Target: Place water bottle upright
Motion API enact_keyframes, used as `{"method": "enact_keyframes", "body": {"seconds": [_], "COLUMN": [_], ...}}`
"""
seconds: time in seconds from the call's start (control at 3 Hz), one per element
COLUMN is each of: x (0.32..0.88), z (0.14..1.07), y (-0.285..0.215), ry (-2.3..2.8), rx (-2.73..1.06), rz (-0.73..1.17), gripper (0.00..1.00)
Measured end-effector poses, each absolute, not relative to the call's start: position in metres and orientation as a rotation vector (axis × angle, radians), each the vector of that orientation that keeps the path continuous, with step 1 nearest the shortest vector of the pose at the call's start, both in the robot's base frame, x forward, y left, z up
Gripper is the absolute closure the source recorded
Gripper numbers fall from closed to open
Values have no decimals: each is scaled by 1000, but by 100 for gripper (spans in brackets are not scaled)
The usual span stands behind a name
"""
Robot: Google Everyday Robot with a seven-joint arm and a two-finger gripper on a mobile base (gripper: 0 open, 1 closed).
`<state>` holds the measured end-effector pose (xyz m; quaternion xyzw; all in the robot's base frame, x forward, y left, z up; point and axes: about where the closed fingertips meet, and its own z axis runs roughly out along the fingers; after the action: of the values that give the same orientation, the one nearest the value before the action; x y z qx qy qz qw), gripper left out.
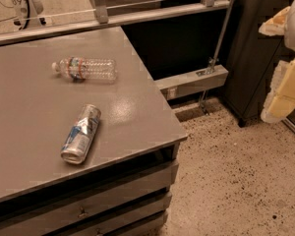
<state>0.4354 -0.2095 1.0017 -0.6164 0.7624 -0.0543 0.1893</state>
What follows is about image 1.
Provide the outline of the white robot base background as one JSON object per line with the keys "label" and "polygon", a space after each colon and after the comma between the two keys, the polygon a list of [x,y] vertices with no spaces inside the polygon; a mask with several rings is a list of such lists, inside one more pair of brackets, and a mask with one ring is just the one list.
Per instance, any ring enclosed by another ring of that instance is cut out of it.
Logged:
{"label": "white robot base background", "polygon": [[10,0],[16,11],[14,24],[20,30],[36,28],[46,25],[46,20],[40,16],[43,12],[41,0]]}

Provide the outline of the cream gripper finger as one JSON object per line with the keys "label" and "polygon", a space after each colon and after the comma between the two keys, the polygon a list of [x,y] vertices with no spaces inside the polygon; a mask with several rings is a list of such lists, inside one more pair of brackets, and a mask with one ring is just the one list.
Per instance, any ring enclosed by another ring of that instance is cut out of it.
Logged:
{"label": "cream gripper finger", "polygon": [[262,23],[259,27],[259,33],[267,36],[284,35],[284,28],[289,10],[290,7],[287,6],[272,18]]}
{"label": "cream gripper finger", "polygon": [[295,109],[295,59],[279,61],[270,82],[261,119],[266,123],[277,123]]}

